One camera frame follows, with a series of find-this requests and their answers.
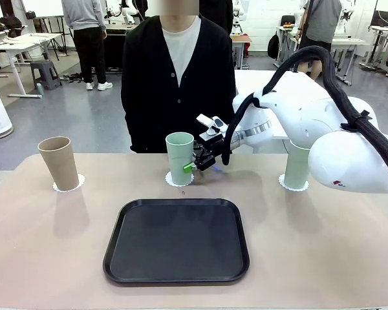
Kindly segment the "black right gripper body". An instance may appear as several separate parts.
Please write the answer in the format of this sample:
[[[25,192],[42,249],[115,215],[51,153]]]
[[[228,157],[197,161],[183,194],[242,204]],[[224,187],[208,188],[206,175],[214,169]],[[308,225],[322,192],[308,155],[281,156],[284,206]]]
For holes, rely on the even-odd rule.
[[[231,153],[230,147],[225,147],[223,137],[212,137],[209,140],[199,138],[193,144],[194,164],[198,171],[205,171],[216,164],[219,156],[229,161]]]

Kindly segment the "light green plastic cup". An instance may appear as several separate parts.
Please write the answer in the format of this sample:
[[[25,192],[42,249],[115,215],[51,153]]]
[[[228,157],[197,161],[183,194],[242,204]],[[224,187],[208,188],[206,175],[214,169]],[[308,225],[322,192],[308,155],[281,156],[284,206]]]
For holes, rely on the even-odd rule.
[[[291,191],[308,189],[308,155],[310,150],[290,142],[283,184]]]
[[[169,171],[174,183],[187,183],[192,170],[183,170],[183,166],[193,162],[194,137],[186,132],[174,132],[166,136],[166,148]]]

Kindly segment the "white scalloped paper coaster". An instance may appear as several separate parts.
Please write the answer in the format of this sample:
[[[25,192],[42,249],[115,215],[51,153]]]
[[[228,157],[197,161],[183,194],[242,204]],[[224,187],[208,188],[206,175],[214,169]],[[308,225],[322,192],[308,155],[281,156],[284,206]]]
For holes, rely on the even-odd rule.
[[[166,183],[167,183],[168,185],[172,186],[172,187],[185,187],[185,186],[191,184],[191,183],[193,182],[193,180],[194,180],[194,175],[191,174],[190,179],[189,179],[189,181],[188,181],[187,183],[185,183],[185,184],[183,184],[183,185],[179,185],[179,184],[176,184],[176,183],[173,182],[173,180],[172,180],[172,175],[171,175],[171,172],[170,172],[170,171],[165,175],[165,181],[166,181]]]
[[[278,181],[279,181],[279,184],[280,184],[283,188],[285,188],[286,190],[289,190],[289,191],[303,192],[303,191],[307,191],[308,188],[309,188],[309,182],[308,182],[308,181],[306,181],[305,184],[304,184],[304,186],[303,186],[302,188],[300,188],[300,189],[294,189],[294,188],[291,188],[291,187],[287,186],[287,185],[285,184],[285,174],[280,175],[279,178],[278,178]]]
[[[82,174],[78,174],[78,185],[75,188],[69,189],[69,190],[61,190],[58,188],[55,182],[52,184],[52,188],[56,192],[70,192],[70,191],[75,191],[76,189],[79,189],[84,183],[85,183],[85,176]]]

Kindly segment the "brown plastic cup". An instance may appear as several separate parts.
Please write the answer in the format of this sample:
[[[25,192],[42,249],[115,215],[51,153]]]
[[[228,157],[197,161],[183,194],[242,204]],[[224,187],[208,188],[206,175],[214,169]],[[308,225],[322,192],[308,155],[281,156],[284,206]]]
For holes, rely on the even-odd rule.
[[[38,150],[60,191],[75,189],[80,181],[70,138],[56,136],[43,140]]]

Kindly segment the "black plastic serving tray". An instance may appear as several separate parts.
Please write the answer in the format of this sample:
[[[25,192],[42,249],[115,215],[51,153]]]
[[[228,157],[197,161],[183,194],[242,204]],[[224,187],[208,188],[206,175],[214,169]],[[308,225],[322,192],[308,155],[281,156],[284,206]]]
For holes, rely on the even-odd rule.
[[[129,202],[103,259],[106,277],[119,285],[227,284],[249,266],[240,211],[220,198]]]

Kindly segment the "person in black cardigan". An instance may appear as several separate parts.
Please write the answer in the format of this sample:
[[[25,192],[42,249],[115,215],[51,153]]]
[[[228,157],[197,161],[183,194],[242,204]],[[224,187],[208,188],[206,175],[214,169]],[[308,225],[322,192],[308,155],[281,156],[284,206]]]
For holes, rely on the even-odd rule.
[[[230,123],[236,95],[232,40],[199,0],[158,0],[160,13],[127,34],[121,99],[136,153],[164,153],[174,132],[199,136],[199,115]]]

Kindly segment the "small wood top desk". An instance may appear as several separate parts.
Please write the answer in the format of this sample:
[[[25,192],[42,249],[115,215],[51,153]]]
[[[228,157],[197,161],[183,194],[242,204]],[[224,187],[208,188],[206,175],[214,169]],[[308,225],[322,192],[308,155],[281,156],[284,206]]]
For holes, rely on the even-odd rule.
[[[232,40],[233,63],[235,69],[242,70],[243,68],[248,68],[248,65],[244,65],[243,62],[246,52],[252,43],[251,38],[245,34],[230,37]]]

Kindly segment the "black backpack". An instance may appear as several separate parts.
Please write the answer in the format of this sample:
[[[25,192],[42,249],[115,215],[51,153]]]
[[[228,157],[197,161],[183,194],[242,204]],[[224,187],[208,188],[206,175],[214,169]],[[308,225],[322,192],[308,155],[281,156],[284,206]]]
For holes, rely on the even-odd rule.
[[[277,34],[274,34],[267,46],[267,54],[272,59],[277,59],[279,53],[279,37]]]

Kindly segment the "person in black clothes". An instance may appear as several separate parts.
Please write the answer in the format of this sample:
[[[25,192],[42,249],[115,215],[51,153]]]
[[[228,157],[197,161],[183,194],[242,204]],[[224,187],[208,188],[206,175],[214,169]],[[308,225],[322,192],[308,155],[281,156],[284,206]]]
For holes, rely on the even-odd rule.
[[[232,0],[199,0],[199,12],[231,34],[233,26]]]

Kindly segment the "black lab table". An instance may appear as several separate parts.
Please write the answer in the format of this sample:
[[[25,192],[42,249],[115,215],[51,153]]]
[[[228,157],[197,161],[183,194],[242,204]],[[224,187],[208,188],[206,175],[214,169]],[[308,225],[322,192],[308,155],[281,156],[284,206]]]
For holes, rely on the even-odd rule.
[[[104,40],[106,72],[116,73],[122,71],[122,58],[126,35],[135,28],[136,25],[107,25],[107,37]]]

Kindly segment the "grey plastic step stool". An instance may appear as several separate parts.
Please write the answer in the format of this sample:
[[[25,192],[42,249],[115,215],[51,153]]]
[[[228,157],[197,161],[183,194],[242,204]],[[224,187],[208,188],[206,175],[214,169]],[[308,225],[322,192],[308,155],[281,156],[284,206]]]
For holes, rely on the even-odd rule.
[[[35,89],[40,84],[47,90],[54,90],[61,85],[56,67],[51,60],[39,60],[30,63],[30,69]]]

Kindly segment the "person in grey t-shirt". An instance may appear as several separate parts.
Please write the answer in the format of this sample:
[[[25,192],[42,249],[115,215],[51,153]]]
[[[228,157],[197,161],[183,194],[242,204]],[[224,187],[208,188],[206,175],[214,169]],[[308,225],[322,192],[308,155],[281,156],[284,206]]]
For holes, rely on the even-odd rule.
[[[332,40],[341,14],[340,0],[307,0],[296,39],[299,48],[319,46],[331,51]]]

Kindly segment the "long white lab desk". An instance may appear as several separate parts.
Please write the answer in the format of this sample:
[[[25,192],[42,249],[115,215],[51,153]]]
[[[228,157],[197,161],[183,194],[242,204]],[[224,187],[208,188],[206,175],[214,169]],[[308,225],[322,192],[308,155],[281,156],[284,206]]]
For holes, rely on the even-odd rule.
[[[279,38],[279,51],[273,65],[279,67],[287,58],[297,50],[297,41],[291,28],[277,26],[277,36]],[[335,37],[332,40],[331,54],[334,59],[335,72],[338,80],[351,86],[352,81],[348,78],[354,64],[358,47],[367,46],[362,39],[350,37]]]

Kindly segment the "person in grey hoodie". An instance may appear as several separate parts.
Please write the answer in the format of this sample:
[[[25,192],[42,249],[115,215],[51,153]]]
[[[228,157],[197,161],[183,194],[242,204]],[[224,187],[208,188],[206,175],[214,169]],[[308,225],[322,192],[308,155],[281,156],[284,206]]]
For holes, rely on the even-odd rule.
[[[73,30],[73,40],[80,60],[81,74],[87,90],[94,88],[92,69],[96,71],[98,90],[113,87],[105,71],[104,39],[106,25],[100,0],[61,0],[67,26]]]

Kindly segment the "white desk with white legs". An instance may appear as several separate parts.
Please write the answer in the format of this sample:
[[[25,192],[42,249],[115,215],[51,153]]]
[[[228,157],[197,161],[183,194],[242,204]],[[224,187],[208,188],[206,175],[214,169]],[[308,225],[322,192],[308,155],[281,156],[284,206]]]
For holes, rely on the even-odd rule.
[[[3,38],[0,42],[0,50],[4,50],[5,54],[9,60],[12,73],[16,79],[20,94],[9,94],[10,98],[32,98],[32,99],[41,99],[42,95],[37,94],[27,94],[25,92],[24,86],[19,76],[19,72],[16,68],[16,63],[14,58],[16,55],[20,55],[23,52],[29,52],[35,48],[42,48],[47,54],[47,46],[56,38],[61,37],[61,34],[54,33],[29,33],[15,38]]]

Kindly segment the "white height adjustable desk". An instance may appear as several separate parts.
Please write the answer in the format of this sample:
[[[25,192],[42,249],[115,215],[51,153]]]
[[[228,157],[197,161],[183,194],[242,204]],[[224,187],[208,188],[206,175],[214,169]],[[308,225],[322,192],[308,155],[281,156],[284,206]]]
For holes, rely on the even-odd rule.
[[[368,52],[367,63],[373,69],[382,70],[388,77],[388,26],[370,26],[369,30],[374,37]]]

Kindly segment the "whiteboard on stand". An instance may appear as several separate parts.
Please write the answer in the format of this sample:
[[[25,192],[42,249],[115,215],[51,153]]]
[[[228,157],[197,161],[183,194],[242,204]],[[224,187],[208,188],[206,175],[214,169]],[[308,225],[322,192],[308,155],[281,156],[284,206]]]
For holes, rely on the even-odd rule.
[[[36,17],[63,16],[61,0],[21,0],[26,12],[34,12]]]

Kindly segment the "black computer monitor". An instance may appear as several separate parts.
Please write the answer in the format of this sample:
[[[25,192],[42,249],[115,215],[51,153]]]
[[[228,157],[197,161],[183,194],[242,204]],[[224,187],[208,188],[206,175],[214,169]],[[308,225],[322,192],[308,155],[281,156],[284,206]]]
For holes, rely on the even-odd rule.
[[[375,10],[371,19],[371,26],[388,26],[388,12]]]

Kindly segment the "black bag on desk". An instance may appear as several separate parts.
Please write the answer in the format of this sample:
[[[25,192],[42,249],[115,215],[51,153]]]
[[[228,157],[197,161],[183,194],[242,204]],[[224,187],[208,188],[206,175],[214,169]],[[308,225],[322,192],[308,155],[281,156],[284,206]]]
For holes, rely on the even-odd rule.
[[[21,21],[12,15],[0,17],[0,32],[8,31],[8,37],[17,37],[21,35],[23,25]]]

